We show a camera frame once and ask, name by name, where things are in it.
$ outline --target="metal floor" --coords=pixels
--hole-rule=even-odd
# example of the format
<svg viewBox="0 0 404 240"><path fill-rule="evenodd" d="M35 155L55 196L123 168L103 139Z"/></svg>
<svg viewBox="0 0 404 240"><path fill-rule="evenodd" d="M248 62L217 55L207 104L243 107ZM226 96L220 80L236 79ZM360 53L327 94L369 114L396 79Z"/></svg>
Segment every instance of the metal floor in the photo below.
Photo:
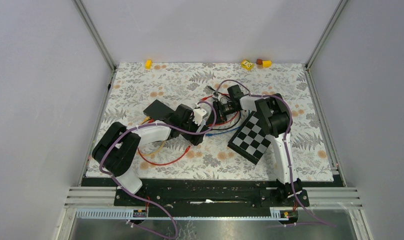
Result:
<svg viewBox="0 0 404 240"><path fill-rule="evenodd" d="M178 240L352 240L357 239L350 215L345 210L315 210L320 218L337 224L336 228L324 225L301 225L268 228L280 225L278 221L264 220L178 220ZM299 211L299 223L312 221L304 211ZM146 220L142 225L168 234L174 234L169 220ZM139 228L130 228L125 220L78 218L71 233L72 240L162 240L162 237Z"/></svg>

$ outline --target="metal frame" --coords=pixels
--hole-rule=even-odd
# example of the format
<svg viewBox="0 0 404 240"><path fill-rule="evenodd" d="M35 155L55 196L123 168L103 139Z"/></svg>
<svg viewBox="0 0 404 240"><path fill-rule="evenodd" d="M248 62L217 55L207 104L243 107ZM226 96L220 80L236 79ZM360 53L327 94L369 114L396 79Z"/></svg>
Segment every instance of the metal frame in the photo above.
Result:
<svg viewBox="0 0 404 240"><path fill-rule="evenodd" d="M83 2L81 0L72 0L76 6L79 14L81 15L84 23L86 24L90 34L92 35L97 47L99 48L103 58L112 70L112 76L109 81L107 91L103 96L103 103L99 111L98 120L95 125L92 142L89 145L87 153L90 154L91 149L94 146L94 140L96 139L98 129L103 119L103 113L105 111L106 104L108 102L108 97L110 93L110 86L116 76L116 66L113 61L109 51L107 50L105 44L103 43L101 36L95 28ZM341 0L334 11L330 21L327 24L323 34L313 53L311 54L309 60L305 65L305 76L307 79L308 88L310 90L314 108L318 115L320 121L321 133L324 137L324 145L327 150L327 154L330 160L330 167L333 175L340 175L344 185L346 186L346 180L344 173L342 171L340 160L336 152L336 147L334 145L332 136L330 134L330 128L326 121L326 117L323 114L323 107L321 105L320 99L318 97L318 92L314 84L313 76L311 75L310 68L315 62L321 48L325 44L327 37L335 26L337 19L341 15L343 9L345 8L348 0ZM85 161L83 166L82 176L84 176L87 169L88 161ZM74 222L76 218L86 218L88 216L97 216L98 218L116 218L120 217L123 219L123 215L120 213L128 213L133 209L141 209L145 206L134 206L134 207L124 207L124 206L114 206L114 200L116 198L117 187L85 187L80 186L71 187L67 199L65 201L64 209L61 212L59 218L59 225L55 229L53 239L58 240L68 240L72 229L74 228ZM309 201L310 209L318 210L341 210L345 209L350 214L352 224L355 229L356 236L359 240L369 239L372 240L372 234L370 227L366 222L366 217L363 209L363 205L358 195L358 191L355 187L306 187ZM278 220L276 212L279 210L289 210L286 207L272 207L270 208L271 217L179 217L179 220ZM153 217L157 220L169 220L167 217Z"/></svg>
<svg viewBox="0 0 404 240"><path fill-rule="evenodd" d="M318 120L320 122L320 130L321 134L323 136L324 140L324 146L326 148L326 153L328 156L328 159L330 160L330 166L331 170L333 173L338 173L340 174L340 177L342 178L344 186L347 185L346 179L344 172L342 170L342 165L340 164L340 160L338 157L338 153L335 147L335 143L333 142L332 135L330 134L330 127L329 124L326 120L326 116L324 115L323 111L323 106L320 102L320 98L317 92L316 85L314 84L313 77L310 73L310 70L305 68L305 76L306 76L306 82L308 83L308 88L312 96L312 101L314 103L314 109L315 112L318 116Z"/></svg>
<svg viewBox="0 0 404 240"><path fill-rule="evenodd" d="M83 176L86 174L87 167L89 165L89 156L92 153L92 149L96 144L95 140L96 140L96 137L98 136L98 131L99 131L99 128L101 127L101 124L102 124L105 108L107 107L107 104L108 104L108 98L109 98L109 95L110 95L111 90L112 90L112 88L111 88L112 82L114 81L116 76L117 76L117 69L112 70L111 77L110 77L109 82L108 82L108 84L106 86L106 91L103 94L103 101L102 101L102 104L100 106L99 113L97 115L96 125L93 128L93 133L91 135L90 144L89 144L87 152L86 152L84 165L83 165L83 167L81 169L81 174L79 176L79 179L77 180L77 185L78 186L81 186Z"/></svg>
<svg viewBox="0 0 404 240"><path fill-rule="evenodd" d="M359 240L372 240L370 228L358 191L355 187L307 187L312 210L348 211L356 236ZM125 219L123 213L133 209L144 209L145 206L114 206L116 187L71 187L64 205L64 217L59 228L58 240L68 240L76 218ZM277 221L277 211L290 208L272 207L271 217L177 217L177 220L247 220ZM169 220L168 217L151 217L156 220Z"/></svg>
<svg viewBox="0 0 404 240"><path fill-rule="evenodd" d="M322 33L320 40L318 41L317 45L314 48L311 56L306 63L306 68L310 69L313 66L314 61L316 60L321 48L323 47L324 43L327 40L330 32L332 31L333 27L335 26L336 22L338 21L339 16L341 15L342 11L344 10L345 6L347 5L349 0L340 0L339 4L337 5L336 9L334 10L333 15L331 16L330 21L328 21L327 26L325 27L324 32Z"/></svg>
<svg viewBox="0 0 404 240"><path fill-rule="evenodd" d="M87 12L86 7L84 6L82 0L72 0L72 2L74 3L75 7L78 10L78 13L80 14L81 18L83 19L88 31L90 32L91 36L93 37L97 48L99 48L100 53L102 54L103 58L106 61L106 64L108 64L109 68L112 71L114 71L116 68L115 62L112 59L107 47L105 46L104 41L102 41L102 38L98 33L98 30L96 30L96 27L93 24L93 21L90 18L89 13Z"/></svg>

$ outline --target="red wire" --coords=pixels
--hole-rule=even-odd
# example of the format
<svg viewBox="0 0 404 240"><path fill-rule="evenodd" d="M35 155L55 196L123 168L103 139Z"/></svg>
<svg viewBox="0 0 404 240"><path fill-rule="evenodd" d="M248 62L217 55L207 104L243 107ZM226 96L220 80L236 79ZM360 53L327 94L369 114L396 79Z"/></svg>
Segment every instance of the red wire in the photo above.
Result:
<svg viewBox="0 0 404 240"><path fill-rule="evenodd" d="M230 120L223 122L223 123L215 124L215 126L221 126L221 125L230 123L231 121L233 121L233 119L235 119L238 116L238 114L239 114L239 112L236 112L236 114Z"/></svg>
<svg viewBox="0 0 404 240"><path fill-rule="evenodd" d="M295 201L293 204L292 213L296 210L297 207L298 207L298 203Z"/></svg>
<svg viewBox="0 0 404 240"><path fill-rule="evenodd" d="M149 207L149 202L146 202L146 207L144 208L146 211L146 217L148 217L148 207Z"/></svg>
<svg viewBox="0 0 404 240"><path fill-rule="evenodd" d="M221 92L219 92L219 94L221 94L221 95L223 95L223 96L230 96L230 95L228 95L227 93L221 93ZM212 97L213 97L213 95L209 95L209 96L206 96L206 97L204 97L204 98L201 98L200 100L201 100L201 101L206 101L207 99L212 98Z"/></svg>
<svg viewBox="0 0 404 240"><path fill-rule="evenodd" d="M137 148L137 152L138 152L138 154L140 155L140 157L141 157L143 160L145 160L146 162L148 162L148 163L150 163L150 164L152 164L152 165L156 165L156 166L165 166L165 165L173 164L173 163L177 162L178 160L182 159L182 157L184 157L184 156L188 153L189 149L190 149L190 145L186 148L186 150L184 151L183 155L181 155L181 156L180 156L179 158L177 158L176 160L170 161L170 162L168 162L168 163L154 163L154 162L151 162L151 161L147 160L147 159L142 155L142 153L140 152L139 148Z"/></svg>

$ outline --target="small yellow object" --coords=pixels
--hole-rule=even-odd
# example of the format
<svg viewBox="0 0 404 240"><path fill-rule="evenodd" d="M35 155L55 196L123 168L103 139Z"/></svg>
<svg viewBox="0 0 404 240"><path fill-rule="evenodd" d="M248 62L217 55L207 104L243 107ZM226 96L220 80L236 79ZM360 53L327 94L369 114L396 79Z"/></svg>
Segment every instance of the small yellow object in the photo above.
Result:
<svg viewBox="0 0 404 240"><path fill-rule="evenodd" d="M151 117L147 116L147 117L144 118L144 120L139 125L142 125L142 124L146 123L149 120L151 120Z"/></svg>
<svg viewBox="0 0 404 240"><path fill-rule="evenodd" d="M242 65L242 68L248 71L250 71L254 67L254 64L248 60L243 60L240 64Z"/></svg>
<svg viewBox="0 0 404 240"><path fill-rule="evenodd" d="M152 60L147 60L147 61L146 61L146 64L144 65L144 67L145 67L146 69L151 69L151 66L152 66Z"/></svg>
<svg viewBox="0 0 404 240"><path fill-rule="evenodd" d="M271 61L270 61L270 60L268 60L268 61L262 61L262 67L263 67L263 68L271 67Z"/></svg>

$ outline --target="leaf pattern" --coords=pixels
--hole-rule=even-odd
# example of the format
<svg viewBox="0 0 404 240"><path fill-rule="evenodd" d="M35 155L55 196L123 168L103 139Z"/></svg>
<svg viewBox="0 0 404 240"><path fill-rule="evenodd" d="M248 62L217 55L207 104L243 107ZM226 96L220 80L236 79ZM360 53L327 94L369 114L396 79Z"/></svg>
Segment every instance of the leaf pattern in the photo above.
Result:
<svg viewBox="0 0 404 240"><path fill-rule="evenodd" d="M204 82L208 82L209 80L212 80L215 78L214 73L212 73L211 71L197 71L195 74L193 74L193 76L189 79L189 81L191 82L196 82L196 83L204 83Z"/></svg>
<svg viewBox="0 0 404 240"><path fill-rule="evenodd" d="M323 140L321 139L320 135L309 134L309 133L299 133L296 137L293 138L292 141L292 148L298 149L307 149L308 150L315 150L317 145L321 145Z"/></svg>
<svg viewBox="0 0 404 240"><path fill-rule="evenodd" d="M320 132L320 122L301 64L273 64L269 68L243 69L240 63L154 63L145 69L142 63L124 62L118 66L112 90L95 143L113 122L126 126L140 124L143 110L154 100L172 109L180 104L194 106L201 98L212 95L213 88L225 79L244 83L253 93L280 93L292 108L293 125L291 150L294 165L302 181L332 181L333 176ZM234 83L226 82L220 89ZM247 117L244 112L241 122ZM276 159L272 147L267 149L257 165L227 147L234 132L206 136L198 146L171 165L155 166L138 154L131 167L140 178L218 179L218 180L275 180ZM143 153L156 151L162 142L140 147ZM170 139L162 150L148 159L168 163L181 156L189 142L182 136ZM99 172L99 164L90 159L87 177L108 177Z"/></svg>

